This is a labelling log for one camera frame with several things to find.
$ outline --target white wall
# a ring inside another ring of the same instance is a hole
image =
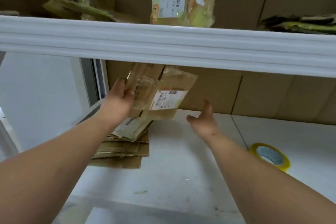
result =
[[[82,114],[73,59],[7,53],[2,61],[0,106],[23,150],[66,131]]]

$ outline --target packing tape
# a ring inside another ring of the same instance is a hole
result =
[[[268,144],[254,143],[250,152],[284,172],[291,166],[289,159],[281,151]]]

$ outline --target right hand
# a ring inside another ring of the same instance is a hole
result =
[[[196,118],[188,115],[187,121],[190,123],[194,131],[203,138],[206,143],[208,143],[213,137],[221,135],[215,118],[213,117],[212,106],[206,99],[204,99],[203,110],[199,117]]]

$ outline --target scuff mark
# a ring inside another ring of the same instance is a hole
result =
[[[134,195],[140,195],[140,194],[145,194],[145,193],[147,193],[147,192],[148,192],[148,190],[135,191],[135,192],[133,192],[133,194],[134,194]]]

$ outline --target left hand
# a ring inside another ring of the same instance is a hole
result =
[[[134,90],[125,91],[125,83],[126,79],[121,78],[115,82],[96,113],[101,122],[113,129],[127,118],[134,101]]]

